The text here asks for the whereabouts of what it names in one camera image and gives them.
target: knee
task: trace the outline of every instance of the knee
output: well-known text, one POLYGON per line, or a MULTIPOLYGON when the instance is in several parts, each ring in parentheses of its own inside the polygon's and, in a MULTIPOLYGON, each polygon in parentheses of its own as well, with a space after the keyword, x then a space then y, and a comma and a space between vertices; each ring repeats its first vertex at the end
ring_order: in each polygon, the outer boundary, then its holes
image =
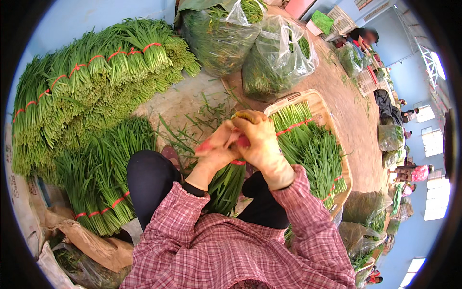
POLYGON ((150 166, 153 162, 161 158, 162 155, 160 153, 152 150, 145 149, 142 151, 138 151, 135 154, 133 154, 130 157, 130 160, 128 161, 127 174, 129 174, 129 172, 133 170, 144 170, 147 166, 150 166))

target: pink plaid shirt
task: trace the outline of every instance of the pink plaid shirt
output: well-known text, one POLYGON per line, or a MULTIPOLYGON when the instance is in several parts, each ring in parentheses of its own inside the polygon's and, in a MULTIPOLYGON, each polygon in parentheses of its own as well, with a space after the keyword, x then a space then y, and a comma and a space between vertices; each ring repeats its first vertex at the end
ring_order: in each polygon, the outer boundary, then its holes
POLYGON ((125 288, 228 289, 242 280, 270 288, 355 288, 355 275, 336 226, 310 194, 302 166, 293 184, 272 194, 295 233, 221 214, 201 215, 209 195, 196 197, 174 182, 133 251, 125 288))

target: plastic bag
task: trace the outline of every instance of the plastic bag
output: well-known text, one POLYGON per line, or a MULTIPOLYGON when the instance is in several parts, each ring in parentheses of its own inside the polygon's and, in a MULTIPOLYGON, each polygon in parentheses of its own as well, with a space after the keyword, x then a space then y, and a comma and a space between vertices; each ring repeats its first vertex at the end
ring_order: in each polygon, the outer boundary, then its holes
POLYGON ((403 128, 396 124, 378 126, 378 147, 382 151, 394 151, 404 147, 403 128))
POLYGON ((337 49, 336 54, 349 77, 355 77, 363 71, 361 55, 353 43, 345 43, 344 46, 337 49))
POLYGON ((342 214, 343 214, 343 206, 340 209, 340 211, 335 215, 335 217, 332 219, 332 223, 334 223, 337 226, 337 228, 342 222, 342 214))
POLYGON ((350 222, 340 223, 339 233, 350 258, 368 254, 387 238, 386 232, 379 234, 371 228, 350 222))
POLYGON ((132 269, 132 266, 127 266, 115 273, 83 254, 72 244, 60 243, 53 248, 53 253, 69 278, 88 289, 116 289, 132 269))
POLYGON ((373 219, 393 203, 387 194, 352 191, 343 205, 343 221, 370 226, 373 219))
MULTIPOLYGON (((265 7, 257 0, 254 1, 264 16, 260 22, 253 24, 247 21, 246 14, 241 8, 241 0, 235 1, 228 16, 219 21, 212 21, 211 15, 216 15, 216 11, 219 13, 223 11, 216 7, 201 11, 188 9, 181 12, 181 35, 208 74, 222 77, 241 69, 265 22, 265 7)), ((184 7, 191 6, 194 6, 194 3, 183 2, 178 12, 184 7)))
POLYGON ((280 15, 268 16, 242 68, 244 94, 271 101, 315 71, 319 59, 305 30, 280 15))
POLYGON ((387 227, 387 234, 396 235, 400 225, 401 225, 401 222, 399 220, 390 220, 390 223, 388 223, 388 227, 387 227))

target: gloved hand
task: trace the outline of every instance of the gloved hand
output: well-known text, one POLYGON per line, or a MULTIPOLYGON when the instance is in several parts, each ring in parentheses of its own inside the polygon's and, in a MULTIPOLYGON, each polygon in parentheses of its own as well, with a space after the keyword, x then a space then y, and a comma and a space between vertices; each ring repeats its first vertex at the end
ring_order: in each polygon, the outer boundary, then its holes
POLYGON ((197 165, 185 179, 190 185, 208 191, 213 176, 232 160, 241 156, 234 144, 241 133, 234 129, 230 120, 225 121, 218 129, 196 149, 199 157, 197 165))
POLYGON ((237 149, 261 171, 268 188, 275 191, 292 184, 296 175, 279 149, 273 121, 260 111, 250 110, 236 112, 231 120, 250 142, 243 146, 238 141, 237 149))

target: black pants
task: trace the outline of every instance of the black pants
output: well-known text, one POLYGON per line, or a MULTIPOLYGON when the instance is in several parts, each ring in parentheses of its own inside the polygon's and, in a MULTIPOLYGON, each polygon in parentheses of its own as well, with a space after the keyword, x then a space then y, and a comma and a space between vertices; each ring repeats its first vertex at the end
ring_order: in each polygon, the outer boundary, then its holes
MULTIPOLYGON (((143 150, 135 153, 127 166, 127 181, 135 213, 143 230, 154 211, 181 175, 163 155, 143 150)), ((275 229, 289 226, 286 211, 271 195, 261 172, 254 173, 243 186, 242 193, 254 200, 237 217, 248 223, 275 229)))

